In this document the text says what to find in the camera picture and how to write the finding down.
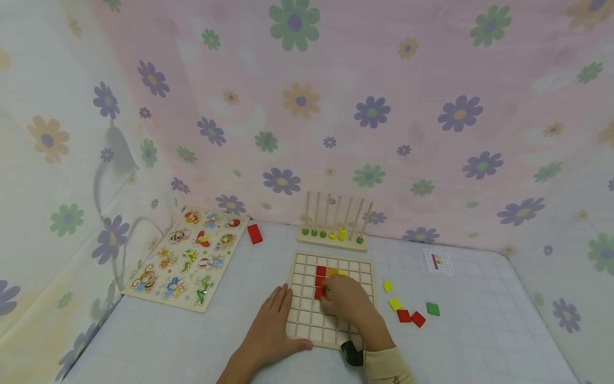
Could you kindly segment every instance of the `cartoon bee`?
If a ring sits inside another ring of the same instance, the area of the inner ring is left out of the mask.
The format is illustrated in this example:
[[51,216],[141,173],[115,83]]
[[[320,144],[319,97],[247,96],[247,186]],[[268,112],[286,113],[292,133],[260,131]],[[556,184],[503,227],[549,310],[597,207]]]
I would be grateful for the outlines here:
[[195,210],[189,210],[185,213],[185,222],[188,224],[194,224],[197,225],[200,221],[202,216],[200,216],[200,212],[195,211]]
[[226,233],[220,237],[220,242],[216,244],[215,251],[228,249],[235,243],[236,237],[232,233]]
[[151,292],[154,288],[155,282],[158,280],[158,276],[153,271],[154,265],[149,264],[145,267],[145,270],[141,276],[132,282],[132,288],[137,292]]
[[241,220],[239,220],[239,219],[232,219],[232,220],[228,221],[224,227],[226,227],[226,228],[237,228],[239,225],[241,225]]
[[211,236],[207,234],[204,230],[198,232],[198,235],[194,239],[194,245],[200,245],[202,247],[208,248],[211,246],[211,242],[209,241]]
[[207,216],[207,221],[205,221],[203,223],[203,227],[205,227],[205,228],[215,228],[216,224],[218,222],[220,222],[221,220],[222,220],[221,217],[217,217],[217,215],[215,213],[212,213],[209,216]]
[[171,244],[179,244],[180,242],[189,239],[190,236],[192,236],[192,233],[188,228],[177,229],[175,232],[171,233],[168,240],[171,242]]
[[177,262],[177,256],[175,256],[172,251],[169,251],[167,247],[163,247],[157,254],[162,258],[162,261],[160,261],[160,269],[165,269],[169,265],[174,265]]

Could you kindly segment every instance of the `purple flower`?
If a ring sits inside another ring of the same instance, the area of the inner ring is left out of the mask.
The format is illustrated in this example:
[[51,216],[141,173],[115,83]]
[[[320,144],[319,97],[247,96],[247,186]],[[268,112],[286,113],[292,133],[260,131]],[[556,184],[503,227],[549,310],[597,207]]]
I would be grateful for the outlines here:
[[220,147],[222,146],[222,143],[226,143],[224,130],[217,126],[215,120],[207,120],[204,117],[201,117],[201,120],[197,122],[196,125],[201,128],[200,134],[207,136],[210,143],[216,143]]
[[139,109],[139,115],[141,115],[143,119],[148,119],[152,116],[152,113],[146,107],[143,107]]
[[72,344],[72,349],[68,351],[58,363],[62,366],[62,368],[60,369],[58,375],[55,377],[55,381],[62,380],[66,377],[66,375],[68,375],[68,372],[70,372],[72,366],[75,364],[75,362],[77,362],[77,359],[79,358],[79,356],[81,356],[83,351],[90,344],[91,340],[98,333],[99,329],[100,326],[96,323],[93,323],[85,333],[81,332],[77,336],[74,343]]
[[103,160],[104,163],[111,162],[111,160],[113,160],[113,151],[111,150],[111,148],[105,148],[101,150],[100,158]]
[[443,125],[444,131],[449,131],[454,127],[455,132],[460,132],[467,125],[473,125],[476,122],[474,116],[482,113],[484,108],[478,106],[480,102],[479,97],[474,97],[467,101],[467,96],[461,95],[456,98],[456,105],[452,103],[446,103],[443,106],[444,114],[439,115],[437,121],[445,123]]
[[553,301],[554,305],[554,317],[561,319],[559,325],[561,328],[567,328],[567,332],[573,333],[573,330],[579,331],[580,325],[578,322],[581,320],[580,314],[577,312],[573,304],[567,304],[564,299],[559,301]]
[[94,92],[97,98],[95,98],[94,105],[100,108],[100,114],[104,117],[111,115],[111,119],[115,119],[115,114],[119,113],[119,107],[117,106],[117,99],[113,96],[111,88],[107,87],[105,83],[100,82],[100,87],[95,87]]
[[173,178],[173,181],[171,181],[171,187],[173,187],[173,190],[176,189],[179,192],[183,192],[185,194],[190,193],[190,187],[187,184],[184,184],[183,180],[177,178]]
[[397,149],[397,153],[399,156],[407,156],[410,154],[411,148],[410,146],[402,145]]
[[502,217],[501,224],[509,224],[511,222],[514,225],[520,225],[525,220],[531,220],[536,216],[537,211],[541,211],[546,207],[545,204],[542,204],[543,197],[534,200],[533,198],[528,198],[523,201],[522,204],[508,204],[505,206],[506,211],[501,211],[497,213],[498,217]]
[[228,213],[241,214],[247,212],[244,208],[245,204],[240,202],[234,195],[231,195],[230,197],[222,195],[221,197],[216,197],[216,201],[219,202],[217,206],[220,208],[226,208]]
[[[362,216],[362,219],[364,220],[366,218],[367,218],[367,214],[365,213]],[[376,224],[377,225],[377,224],[383,223],[387,218],[388,217],[386,217],[383,212],[371,211],[371,214],[369,214],[369,222],[371,224]]]
[[501,154],[494,154],[488,151],[482,152],[480,157],[470,157],[467,161],[469,165],[462,167],[466,178],[472,178],[476,176],[477,180],[482,180],[487,174],[495,174],[497,170],[495,168],[503,165],[503,160],[499,160]]
[[329,136],[329,137],[324,139],[324,146],[326,148],[332,148],[332,147],[334,147],[336,145],[337,145],[337,140],[335,140],[335,138],[332,138],[332,137]]
[[424,227],[417,228],[416,230],[406,230],[406,235],[403,236],[403,240],[417,241],[418,243],[432,244],[435,239],[440,235],[435,228],[426,230]]
[[266,179],[265,187],[273,188],[276,194],[284,191],[286,195],[292,195],[292,191],[298,192],[301,187],[298,185],[301,178],[292,176],[292,171],[280,171],[278,168],[272,168],[271,173],[264,172],[262,176]]
[[98,259],[98,264],[102,265],[109,261],[109,258],[116,259],[119,255],[119,247],[124,245],[128,238],[123,234],[130,229],[130,224],[127,222],[122,224],[122,215],[118,214],[113,223],[109,217],[103,220],[104,230],[98,235],[98,243],[101,245],[94,249],[91,253],[92,258]]
[[8,285],[8,281],[0,280],[0,316],[4,316],[13,312],[13,309],[15,309],[17,303],[9,300],[13,299],[15,296],[17,296],[19,291],[21,291],[21,287],[17,285],[6,289]]
[[166,77],[164,74],[162,72],[156,72],[154,65],[150,62],[145,64],[144,61],[139,60],[139,65],[140,67],[137,67],[136,69],[142,76],[143,84],[145,84],[146,87],[149,87],[149,90],[154,96],[160,94],[160,96],[165,98],[165,92],[169,92],[171,89],[165,83]]
[[360,120],[361,127],[366,127],[369,124],[371,128],[377,128],[378,122],[385,123],[388,121],[388,118],[384,115],[390,112],[390,107],[384,105],[385,102],[386,99],[383,97],[375,101],[373,96],[369,96],[365,104],[356,104],[358,112],[354,115],[354,118]]

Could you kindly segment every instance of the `sleeve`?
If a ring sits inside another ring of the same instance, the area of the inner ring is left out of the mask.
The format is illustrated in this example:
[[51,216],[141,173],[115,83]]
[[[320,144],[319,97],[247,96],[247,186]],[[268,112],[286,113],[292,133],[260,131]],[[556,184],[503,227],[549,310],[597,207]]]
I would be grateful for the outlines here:
[[365,371],[369,384],[416,384],[411,369],[398,347],[365,354]]

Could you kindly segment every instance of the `white tabletop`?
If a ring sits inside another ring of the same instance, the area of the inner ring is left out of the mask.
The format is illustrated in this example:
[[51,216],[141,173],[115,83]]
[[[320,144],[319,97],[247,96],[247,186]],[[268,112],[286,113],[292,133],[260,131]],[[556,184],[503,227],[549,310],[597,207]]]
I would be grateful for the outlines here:
[[[370,238],[367,254],[296,242],[296,227],[258,222],[264,242],[239,242],[206,313],[125,296],[66,382],[215,383],[258,308],[289,276],[298,249],[369,259],[377,308],[420,384],[577,383],[509,262],[490,251]],[[426,270],[423,249],[446,251],[455,275]],[[384,292],[388,278],[395,286]],[[387,300],[420,311],[399,323]],[[439,304],[441,316],[426,312]],[[314,348],[258,373],[254,383],[366,383],[339,351]]]

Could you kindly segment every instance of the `toy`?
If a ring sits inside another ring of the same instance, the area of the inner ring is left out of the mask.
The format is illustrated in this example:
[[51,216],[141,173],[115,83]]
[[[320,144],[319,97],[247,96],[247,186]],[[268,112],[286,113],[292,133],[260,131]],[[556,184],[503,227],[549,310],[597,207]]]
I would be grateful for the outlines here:
[[262,234],[257,224],[249,225],[247,231],[249,232],[249,238],[252,239],[252,244],[258,244],[262,241]]

